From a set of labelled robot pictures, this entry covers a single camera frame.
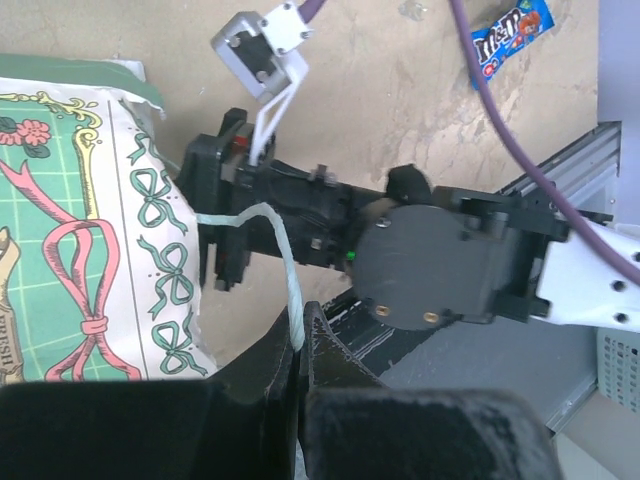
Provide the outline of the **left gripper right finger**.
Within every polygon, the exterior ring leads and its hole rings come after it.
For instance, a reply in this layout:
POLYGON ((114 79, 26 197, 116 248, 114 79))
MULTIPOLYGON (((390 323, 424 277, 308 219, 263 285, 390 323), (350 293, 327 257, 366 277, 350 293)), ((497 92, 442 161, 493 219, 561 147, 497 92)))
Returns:
POLYGON ((560 479, 548 429, 521 398, 384 386, 304 308, 301 443, 311 479, 560 479))

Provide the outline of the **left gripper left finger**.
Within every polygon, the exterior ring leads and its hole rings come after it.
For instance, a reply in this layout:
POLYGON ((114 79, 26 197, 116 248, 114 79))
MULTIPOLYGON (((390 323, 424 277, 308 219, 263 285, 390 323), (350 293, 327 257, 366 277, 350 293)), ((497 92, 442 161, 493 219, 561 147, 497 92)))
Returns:
POLYGON ((299 357, 281 314, 206 379, 1 391, 5 479, 290 479, 299 357))

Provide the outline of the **blue M&M's candy bag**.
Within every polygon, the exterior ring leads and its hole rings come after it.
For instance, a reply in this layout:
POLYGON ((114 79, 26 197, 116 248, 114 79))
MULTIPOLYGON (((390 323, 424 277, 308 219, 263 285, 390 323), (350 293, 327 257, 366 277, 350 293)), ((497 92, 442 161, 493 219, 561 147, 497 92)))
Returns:
POLYGON ((471 40, 488 82, 505 61, 553 28, 554 19, 545 0, 520 0, 490 27, 471 33, 471 40))

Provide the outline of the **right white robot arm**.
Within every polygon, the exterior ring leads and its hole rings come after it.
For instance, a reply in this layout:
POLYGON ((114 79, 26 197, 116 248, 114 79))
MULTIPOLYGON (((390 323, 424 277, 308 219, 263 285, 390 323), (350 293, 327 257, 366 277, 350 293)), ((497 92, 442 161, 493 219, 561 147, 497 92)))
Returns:
POLYGON ((348 276, 377 321, 401 330, 497 317, 637 331, 639 287, 614 271, 550 208, 518 193, 431 187, 413 165, 383 191, 303 171, 268 141, 249 162, 254 127, 242 109, 187 147, 176 184, 206 216, 260 203, 282 218, 295 262, 348 276))

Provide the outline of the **green floral paper bag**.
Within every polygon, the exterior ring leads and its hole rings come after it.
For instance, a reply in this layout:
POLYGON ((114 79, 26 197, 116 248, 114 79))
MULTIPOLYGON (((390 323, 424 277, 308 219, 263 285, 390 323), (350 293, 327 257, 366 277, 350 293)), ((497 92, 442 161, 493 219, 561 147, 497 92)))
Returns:
POLYGON ((197 379, 199 216, 138 62, 1 58, 1 382, 197 379))

